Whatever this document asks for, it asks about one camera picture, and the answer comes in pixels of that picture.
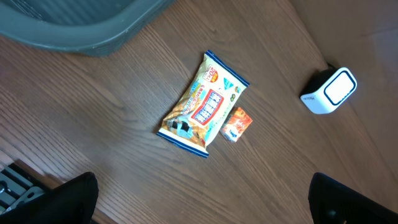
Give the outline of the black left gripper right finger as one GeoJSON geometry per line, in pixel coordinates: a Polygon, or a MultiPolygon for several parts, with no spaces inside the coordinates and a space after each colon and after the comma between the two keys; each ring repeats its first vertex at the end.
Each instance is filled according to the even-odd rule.
{"type": "Polygon", "coordinates": [[[308,192],[314,224],[397,223],[397,213],[331,177],[314,173],[308,192]]]}

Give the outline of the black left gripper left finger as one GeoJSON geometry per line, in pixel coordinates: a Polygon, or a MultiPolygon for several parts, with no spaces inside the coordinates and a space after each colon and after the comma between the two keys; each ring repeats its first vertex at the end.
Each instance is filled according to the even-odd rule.
{"type": "Polygon", "coordinates": [[[99,194],[92,172],[1,215],[1,224],[90,224],[99,194]]]}

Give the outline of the small orange packet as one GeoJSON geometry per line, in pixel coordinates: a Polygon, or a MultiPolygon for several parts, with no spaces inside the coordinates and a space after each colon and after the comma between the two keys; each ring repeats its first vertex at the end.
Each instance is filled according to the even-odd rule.
{"type": "Polygon", "coordinates": [[[252,118],[241,108],[234,108],[221,127],[221,135],[231,142],[237,142],[252,123],[252,118]]]}

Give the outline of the gold blue wipes packet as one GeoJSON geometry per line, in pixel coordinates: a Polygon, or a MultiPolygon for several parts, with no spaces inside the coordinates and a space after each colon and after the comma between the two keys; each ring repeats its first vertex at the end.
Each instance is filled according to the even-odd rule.
{"type": "Polygon", "coordinates": [[[249,82],[207,50],[195,78],[162,120],[157,135],[207,158],[206,147],[214,140],[248,86],[249,82]]]}

